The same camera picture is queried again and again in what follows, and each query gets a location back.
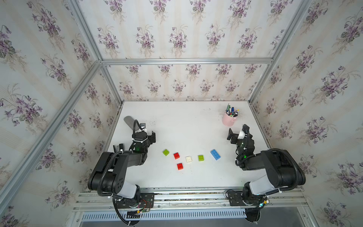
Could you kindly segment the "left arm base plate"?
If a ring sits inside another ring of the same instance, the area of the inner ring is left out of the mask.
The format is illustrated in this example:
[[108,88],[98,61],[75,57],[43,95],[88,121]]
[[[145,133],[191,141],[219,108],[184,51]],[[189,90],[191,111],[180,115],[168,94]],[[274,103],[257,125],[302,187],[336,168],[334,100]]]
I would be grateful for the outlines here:
[[154,200],[154,193],[141,193],[133,199],[116,199],[116,206],[118,209],[151,209]]

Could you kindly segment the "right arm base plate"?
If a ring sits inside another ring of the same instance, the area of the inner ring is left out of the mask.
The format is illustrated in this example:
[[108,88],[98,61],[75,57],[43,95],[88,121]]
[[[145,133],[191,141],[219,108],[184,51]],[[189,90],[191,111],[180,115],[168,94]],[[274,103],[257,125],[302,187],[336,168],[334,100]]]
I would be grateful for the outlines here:
[[225,197],[230,206],[249,206],[252,208],[262,208],[269,203],[266,196],[254,195],[247,191],[227,190]]

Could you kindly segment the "blue long lego brick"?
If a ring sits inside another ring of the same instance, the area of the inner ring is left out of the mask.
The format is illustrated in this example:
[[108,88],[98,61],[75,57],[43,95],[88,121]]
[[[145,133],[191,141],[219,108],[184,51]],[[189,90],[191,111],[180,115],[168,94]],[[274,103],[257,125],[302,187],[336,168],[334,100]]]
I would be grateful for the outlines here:
[[213,156],[213,158],[215,160],[221,159],[221,156],[219,155],[219,153],[215,149],[213,149],[210,153],[211,153],[211,155]]

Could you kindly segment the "red lego brick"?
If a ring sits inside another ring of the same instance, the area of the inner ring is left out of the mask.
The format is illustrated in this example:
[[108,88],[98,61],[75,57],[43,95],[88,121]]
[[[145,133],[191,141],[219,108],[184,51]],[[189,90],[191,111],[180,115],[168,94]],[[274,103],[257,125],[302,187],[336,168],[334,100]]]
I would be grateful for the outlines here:
[[177,153],[175,153],[175,154],[174,154],[174,157],[175,157],[175,159],[179,159],[179,158],[180,158],[179,153],[178,153],[178,152],[177,152]]
[[178,170],[183,170],[183,163],[178,163],[177,168]]

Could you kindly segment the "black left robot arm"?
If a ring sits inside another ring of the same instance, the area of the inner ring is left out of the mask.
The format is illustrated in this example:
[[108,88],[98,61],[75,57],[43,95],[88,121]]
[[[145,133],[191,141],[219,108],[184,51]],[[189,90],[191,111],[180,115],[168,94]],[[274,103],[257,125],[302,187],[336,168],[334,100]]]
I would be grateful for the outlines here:
[[115,200],[141,200],[140,187],[126,181],[127,169],[141,166],[148,156],[148,148],[156,143],[156,133],[147,133],[145,123],[130,116],[125,122],[132,129],[132,143],[128,149],[123,143],[113,145],[113,152],[104,152],[99,158],[88,179],[88,189],[96,191],[99,196]]

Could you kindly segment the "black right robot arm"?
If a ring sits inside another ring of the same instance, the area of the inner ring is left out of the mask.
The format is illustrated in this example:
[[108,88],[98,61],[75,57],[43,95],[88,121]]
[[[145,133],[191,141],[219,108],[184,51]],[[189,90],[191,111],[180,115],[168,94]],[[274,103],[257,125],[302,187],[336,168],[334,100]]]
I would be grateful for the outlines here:
[[255,154],[250,128],[246,124],[239,133],[229,129],[227,140],[236,146],[235,165],[243,171],[265,170],[257,180],[245,183],[239,203],[263,207],[271,194],[290,191],[304,185],[306,176],[302,168],[285,149],[271,148]]

